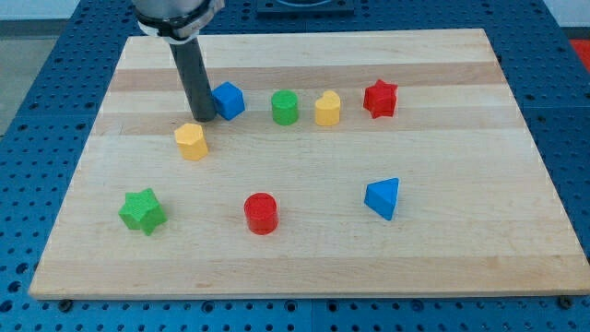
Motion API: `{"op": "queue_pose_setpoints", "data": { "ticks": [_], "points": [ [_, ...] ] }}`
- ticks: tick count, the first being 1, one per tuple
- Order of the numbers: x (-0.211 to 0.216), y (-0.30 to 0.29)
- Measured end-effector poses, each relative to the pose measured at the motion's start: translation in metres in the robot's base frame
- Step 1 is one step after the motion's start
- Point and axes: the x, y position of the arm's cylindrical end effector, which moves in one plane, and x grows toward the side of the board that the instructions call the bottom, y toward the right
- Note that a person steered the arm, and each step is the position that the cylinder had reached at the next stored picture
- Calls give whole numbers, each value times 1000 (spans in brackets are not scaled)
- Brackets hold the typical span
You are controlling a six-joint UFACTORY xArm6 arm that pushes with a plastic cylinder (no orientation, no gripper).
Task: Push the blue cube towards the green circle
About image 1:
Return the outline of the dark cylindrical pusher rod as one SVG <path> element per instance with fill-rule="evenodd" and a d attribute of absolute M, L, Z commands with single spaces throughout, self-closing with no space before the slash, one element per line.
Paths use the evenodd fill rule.
<path fill-rule="evenodd" d="M 170 48 L 193 118 L 200 123 L 212 121 L 218 113 L 217 105 L 198 39 L 171 44 Z"/>

